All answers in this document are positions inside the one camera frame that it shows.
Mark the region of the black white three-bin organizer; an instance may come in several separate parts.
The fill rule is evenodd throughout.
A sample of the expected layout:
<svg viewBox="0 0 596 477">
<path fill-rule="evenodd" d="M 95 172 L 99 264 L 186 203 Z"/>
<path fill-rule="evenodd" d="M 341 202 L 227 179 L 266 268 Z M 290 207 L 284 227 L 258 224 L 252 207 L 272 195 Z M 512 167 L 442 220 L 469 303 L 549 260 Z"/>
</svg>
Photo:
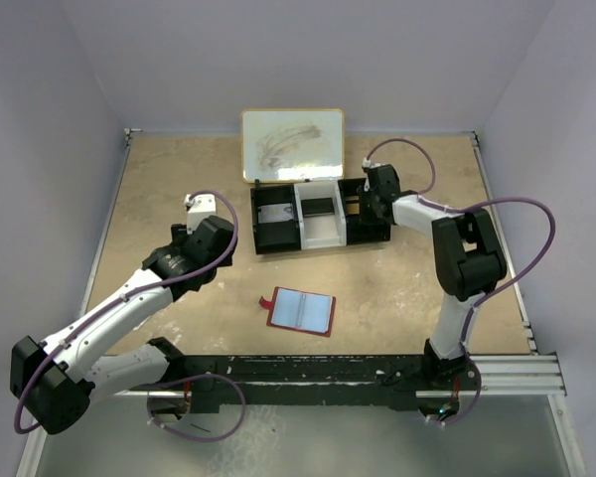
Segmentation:
<svg viewBox="0 0 596 477">
<path fill-rule="evenodd" d="M 360 222 L 359 215 L 346 214 L 345 199 L 359 196 L 362 179 L 303 182 L 294 184 L 255 184 L 250 190 L 252 233 L 255 252 L 259 255 L 343 247 L 390 240 L 390 225 L 370 226 Z M 303 199 L 334 200 L 333 215 L 304 218 Z M 258 208 L 263 205 L 291 203 L 294 221 L 260 224 Z"/>
</svg>

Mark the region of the red card holder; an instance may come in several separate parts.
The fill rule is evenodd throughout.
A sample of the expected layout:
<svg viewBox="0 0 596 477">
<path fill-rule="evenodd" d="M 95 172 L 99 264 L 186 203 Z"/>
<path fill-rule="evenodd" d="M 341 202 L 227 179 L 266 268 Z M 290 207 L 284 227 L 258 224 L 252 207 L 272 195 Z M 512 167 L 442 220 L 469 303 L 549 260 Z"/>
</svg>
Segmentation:
<svg viewBox="0 0 596 477">
<path fill-rule="evenodd" d="M 267 311 L 266 325 L 321 337 L 330 337 L 337 299 L 332 295 L 275 287 L 270 299 L 258 305 Z"/>
</svg>

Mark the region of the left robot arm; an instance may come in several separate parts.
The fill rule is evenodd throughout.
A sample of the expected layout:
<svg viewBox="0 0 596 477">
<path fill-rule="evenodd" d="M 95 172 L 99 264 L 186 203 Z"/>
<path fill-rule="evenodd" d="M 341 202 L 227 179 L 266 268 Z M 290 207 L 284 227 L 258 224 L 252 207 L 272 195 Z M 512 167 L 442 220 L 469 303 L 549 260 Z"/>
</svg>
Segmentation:
<svg viewBox="0 0 596 477">
<path fill-rule="evenodd" d="M 110 356 L 137 325 L 210 283 L 232 264 L 238 223 L 214 214 L 194 226 L 171 227 L 170 243 L 155 248 L 115 292 L 72 324 L 36 341 L 26 336 L 11 352 L 10 391 L 17 399 L 14 429 L 59 434 L 96 402 L 136 387 L 172 390 L 190 374 L 185 355 L 165 338 Z"/>
</svg>

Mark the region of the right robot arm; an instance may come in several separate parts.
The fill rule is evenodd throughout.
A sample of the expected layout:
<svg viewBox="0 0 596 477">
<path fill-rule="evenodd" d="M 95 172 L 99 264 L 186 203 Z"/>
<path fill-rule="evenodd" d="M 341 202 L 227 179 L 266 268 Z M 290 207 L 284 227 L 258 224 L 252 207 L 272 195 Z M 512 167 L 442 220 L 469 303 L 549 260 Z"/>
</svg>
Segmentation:
<svg viewBox="0 0 596 477">
<path fill-rule="evenodd" d="M 360 220 L 369 225 L 413 229 L 432 240 L 435 273 L 444 292 L 440 315 L 424 345 L 420 375 L 444 389 L 467 366 L 470 328 L 481 301 L 506 277 L 508 266 L 490 214 L 460 212 L 400 190 L 393 166 L 363 161 Z"/>
</svg>

